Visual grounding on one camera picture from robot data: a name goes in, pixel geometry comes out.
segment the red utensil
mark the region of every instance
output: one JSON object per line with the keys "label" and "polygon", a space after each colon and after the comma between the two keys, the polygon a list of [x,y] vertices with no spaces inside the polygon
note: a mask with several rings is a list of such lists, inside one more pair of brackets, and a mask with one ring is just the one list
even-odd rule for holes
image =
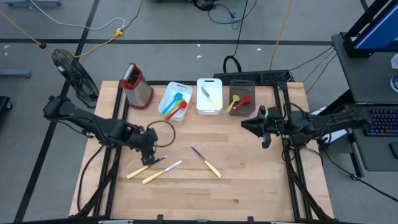
{"label": "red utensil", "polygon": [[242,101],[240,101],[236,106],[232,107],[231,112],[232,113],[235,112],[236,109],[240,108],[243,104],[250,103],[250,102],[251,102],[250,97],[245,96]]}
{"label": "red utensil", "polygon": [[180,106],[179,106],[175,111],[173,111],[173,113],[170,113],[170,114],[166,117],[166,121],[168,121],[170,118],[172,118],[172,117],[176,114],[176,112],[177,112],[179,109],[185,109],[185,108],[187,108],[187,106],[188,106],[188,103],[187,103],[186,101],[181,102],[181,103],[180,103]]}

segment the silver blade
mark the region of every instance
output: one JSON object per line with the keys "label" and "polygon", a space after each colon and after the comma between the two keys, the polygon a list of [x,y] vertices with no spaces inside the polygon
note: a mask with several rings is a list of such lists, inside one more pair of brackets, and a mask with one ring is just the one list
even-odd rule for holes
{"label": "silver blade", "polygon": [[173,164],[173,165],[169,166],[168,168],[166,168],[165,170],[163,170],[163,172],[168,172],[168,171],[178,167],[181,163],[182,163],[182,161],[178,161],[175,164]]}
{"label": "silver blade", "polygon": [[203,91],[203,93],[207,96],[207,97],[209,97],[209,93],[202,87],[201,88],[201,90]]}
{"label": "silver blade", "polygon": [[157,160],[155,160],[155,162],[154,162],[153,164],[149,165],[149,167],[151,167],[151,166],[157,164],[158,162],[160,162],[160,161],[162,161],[162,160],[164,160],[164,159],[167,159],[167,156],[158,158]]}
{"label": "silver blade", "polygon": [[200,159],[202,159],[203,161],[205,161],[205,157],[203,155],[200,154],[199,151],[197,151],[197,149],[195,149],[194,147],[191,146],[191,148],[193,149],[193,151],[200,157]]}

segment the yellow cable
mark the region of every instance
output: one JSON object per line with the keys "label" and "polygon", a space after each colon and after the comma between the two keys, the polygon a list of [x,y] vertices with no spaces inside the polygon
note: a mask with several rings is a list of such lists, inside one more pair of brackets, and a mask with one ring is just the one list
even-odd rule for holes
{"label": "yellow cable", "polygon": [[80,57],[82,57],[82,56],[88,55],[88,54],[92,53],[95,49],[97,49],[98,47],[102,47],[102,46],[104,46],[104,45],[106,45],[106,44],[112,42],[114,39],[116,39],[117,37],[120,37],[121,35],[123,35],[123,32],[120,31],[120,30],[116,30],[116,33],[115,33],[115,35],[112,37],[112,39],[108,40],[108,41],[105,42],[105,43],[102,43],[102,44],[99,44],[99,45],[93,47],[91,50],[87,51],[87,52],[84,53],[84,54],[76,55],[75,58],[80,58]]}
{"label": "yellow cable", "polygon": [[10,19],[10,17],[8,17],[2,10],[0,10],[0,14],[6,18],[15,28],[19,29],[19,31],[21,31],[23,34],[25,34],[26,36],[28,36],[31,40],[33,40],[36,44],[42,45],[42,43],[40,43],[38,40],[36,40],[35,38],[33,38],[31,35],[29,35],[27,32],[25,32],[22,28],[20,28],[14,21],[12,21]]}
{"label": "yellow cable", "polygon": [[[0,10],[0,14],[6,18],[15,28],[19,29],[19,31],[21,31],[23,34],[25,34],[27,37],[29,37],[30,40],[33,40],[33,42],[35,42],[36,44],[38,44],[39,46],[42,45],[42,43],[40,43],[38,40],[36,40],[35,38],[33,38],[31,35],[29,35],[24,29],[20,28],[14,21],[12,21],[10,19],[10,17],[8,17],[2,10]],[[112,42],[114,39],[116,39],[117,37],[120,37],[123,35],[123,32],[120,30],[117,30],[114,37],[112,37],[112,39],[108,40],[107,42],[103,43],[103,44],[99,44],[98,46],[92,48],[91,50],[89,50],[87,53],[81,54],[81,55],[77,55],[75,56],[75,58],[80,58],[82,56],[88,55],[90,53],[92,53],[95,49],[97,49],[98,47],[102,47],[110,42]],[[50,49],[50,48],[46,48],[47,50],[49,50],[51,53],[54,52],[54,49]]]}
{"label": "yellow cable", "polygon": [[290,0],[289,8],[287,9],[284,22],[282,23],[282,27],[280,28],[279,36],[278,36],[278,39],[276,40],[276,44],[275,44],[274,53],[272,53],[271,63],[269,64],[269,70],[272,70],[272,64],[274,63],[274,57],[275,57],[275,54],[276,54],[276,50],[278,49],[280,38],[282,37],[282,34],[284,33],[285,24],[286,24],[287,18],[289,16],[290,10],[292,9],[293,1],[294,0]]}

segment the wooden table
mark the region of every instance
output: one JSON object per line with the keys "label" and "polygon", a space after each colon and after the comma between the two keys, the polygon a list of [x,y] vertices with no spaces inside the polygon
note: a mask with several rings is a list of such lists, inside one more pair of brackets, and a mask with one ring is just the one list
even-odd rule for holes
{"label": "wooden table", "polygon": [[[288,86],[290,101],[308,110],[303,84],[289,83]],[[117,87],[118,82],[103,82],[95,111],[98,116],[112,116]],[[130,108],[127,117],[130,123],[146,127],[150,122],[162,119],[157,107],[166,86],[152,87],[152,103],[146,110]],[[219,116],[199,115],[196,92],[196,86],[193,86],[193,96],[184,121],[172,121],[177,132],[175,142],[169,147],[157,149],[157,157],[168,156],[168,159],[127,179],[127,174],[142,167],[141,153],[127,147],[122,149],[111,218],[153,220],[158,214],[163,214],[165,220],[247,220],[248,216],[253,216],[255,221],[294,220],[285,162],[281,159],[280,137],[273,135],[271,146],[263,149],[262,139],[240,126],[240,121],[247,118],[229,116],[225,110]],[[228,86],[224,86],[223,93],[223,108],[227,108]],[[259,105],[275,105],[272,87],[256,87],[257,109],[250,117],[256,115]],[[160,123],[153,128],[159,136],[159,144],[170,141],[170,126]],[[88,140],[81,168],[99,146],[97,140]],[[218,179],[189,146],[197,148],[222,173],[222,178]],[[315,142],[310,142],[308,147],[318,150]],[[81,193],[82,206],[98,186],[103,155],[104,150],[86,171]],[[326,214],[332,217],[320,157],[305,150],[301,155],[307,188]],[[173,171],[146,185],[141,184],[144,178],[179,160],[183,160],[182,164]],[[77,186],[70,214],[77,212],[76,193]],[[107,193],[105,190],[101,213],[104,212]],[[299,191],[297,198],[302,202]],[[302,206],[300,213],[304,217]]]}

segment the yellow-handled knife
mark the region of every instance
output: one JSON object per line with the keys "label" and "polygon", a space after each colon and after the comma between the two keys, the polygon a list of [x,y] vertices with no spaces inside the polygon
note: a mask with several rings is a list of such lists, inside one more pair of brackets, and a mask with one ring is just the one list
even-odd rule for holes
{"label": "yellow-handled knife", "polygon": [[142,171],[144,171],[144,170],[146,170],[146,169],[152,167],[152,166],[155,165],[156,163],[158,163],[158,162],[160,162],[160,161],[162,161],[162,160],[164,160],[164,159],[166,159],[166,158],[167,158],[167,156],[158,158],[157,160],[155,160],[155,162],[154,162],[153,164],[144,166],[144,167],[142,167],[142,168],[140,168],[140,169],[138,169],[138,170],[132,172],[131,174],[127,175],[127,176],[126,176],[127,179],[130,179],[130,178],[135,177],[136,175],[140,174]]}
{"label": "yellow-handled knife", "polygon": [[221,178],[221,173],[218,172],[218,170],[217,170],[215,167],[213,167],[213,165],[211,165],[209,162],[207,162],[206,158],[205,158],[203,155],[201,155],[199,151],[197,151],[197,150],[196,150],[194,147],[192,147],[192,146],[191,146],[191,148],[192,148],[193,151],[200,157],[200,159],[202,159],[203,162],[205,162],[205,164],[211,169],[211,171],[213,171],[213,173],[216,174],[216,176],[217,176],[218,178]]}
{"label": "yellow-handled knife", "polygon": [[166,168],[166,169],[164,169],[164,170],[162,170],[162,171],[160,171],[160,172],[157,172],[156,174],[154,174],[154,175],[152,175],[152,176],[150,176],[150,177],[144,179],[144,180],[142,181],[142,184],[146,184],[146,183],[150,182],[151,180],[155,179],[156,177],[162,175],[163,173],[166,173],[166,172],[168,172],[168,171],[170,171],[170,170],[172,170],[172,169],[178,167],[181,163],[182,163],[182,161],[178,161],[178,162],[176,162],[175,164],[169,166],[168,168]]}
{"label": "yellow-handled knife", "polygon": [[201,90],[207,96],[207,98],[209,98],[211,102],[217,107],[218,110],[222,109],[222,107],[217,103],[217,101],[213,99],[213,97],[211,97],[210,94],[203,87],[201,88]]}

